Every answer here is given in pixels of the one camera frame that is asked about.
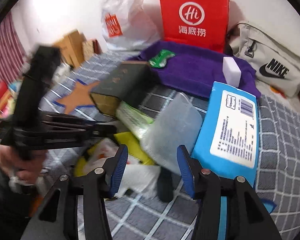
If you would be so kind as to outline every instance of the white block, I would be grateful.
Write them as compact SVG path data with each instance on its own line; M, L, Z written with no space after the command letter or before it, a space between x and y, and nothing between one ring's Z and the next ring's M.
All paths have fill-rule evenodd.
M239 87L241 70L238 67L237 63L234 61L233 57L223 58L222 71L228 85L235 88Z

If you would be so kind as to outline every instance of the silver bolt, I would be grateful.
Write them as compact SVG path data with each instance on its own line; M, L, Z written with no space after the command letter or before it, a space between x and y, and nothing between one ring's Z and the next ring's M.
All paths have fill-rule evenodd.
M67 174L63 174L63 175L60 176L59 179L60 179L61 181L65 181L65 180L68 179L68 177L69 177L69 176L68 176Z
M237 177L237 181L241 182L241 183L244 183L246 181L246 179L242 176L238 176Z
M202 169L201 173L204 175L209 175L211 173L211 171L209 169Z
M94 170L94 173L95 173L95 174L102 174L103 172L104 172L103 168L96 168L96 169Z

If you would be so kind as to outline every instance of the plaid blanket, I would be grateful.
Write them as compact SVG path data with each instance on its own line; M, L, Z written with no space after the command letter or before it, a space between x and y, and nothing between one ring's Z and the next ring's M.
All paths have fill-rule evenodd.
M63 107L53 101L69 94L77 79L85 83L104 79L121 61L131 55L106 53L94 55L42 99L40 108L62 113ZM155 118L173 100L176 91L157 85L149 91L139 109ZM189 95L192 104L205 117L208 101ZM260 143L255 189L261 198L276 204L271 217L283 239L293 239L300 231L300 115L274 99L262 96L259 105ZM95 107L79 107L71 113L89 120L110 121ZM79 148L50 150L45 166L54 182L75 164ZM106 201L111 233L114 239L185 240L190 239L198 207L185 192L180 177L174 175L174 198L162 203L141 194L125 195ZM79 238L84 239L83 199L78 200Z

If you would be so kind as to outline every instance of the star-shaped object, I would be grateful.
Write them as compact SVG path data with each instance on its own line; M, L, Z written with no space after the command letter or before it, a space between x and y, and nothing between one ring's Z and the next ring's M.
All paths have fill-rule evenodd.
M65 108L65 114L71 113L74 109L80 106L93 106L94 103L91 100L89 93L90 90L99 83L100 81L96 81L87 85L77 80L72 92L69 95L56 100L55 103Z

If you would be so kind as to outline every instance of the striped curtain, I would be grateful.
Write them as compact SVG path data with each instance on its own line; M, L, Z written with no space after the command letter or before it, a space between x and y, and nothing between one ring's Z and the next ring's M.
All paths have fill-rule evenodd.
M9 12L0 24L0 82L11 83L20 75L24 55Z

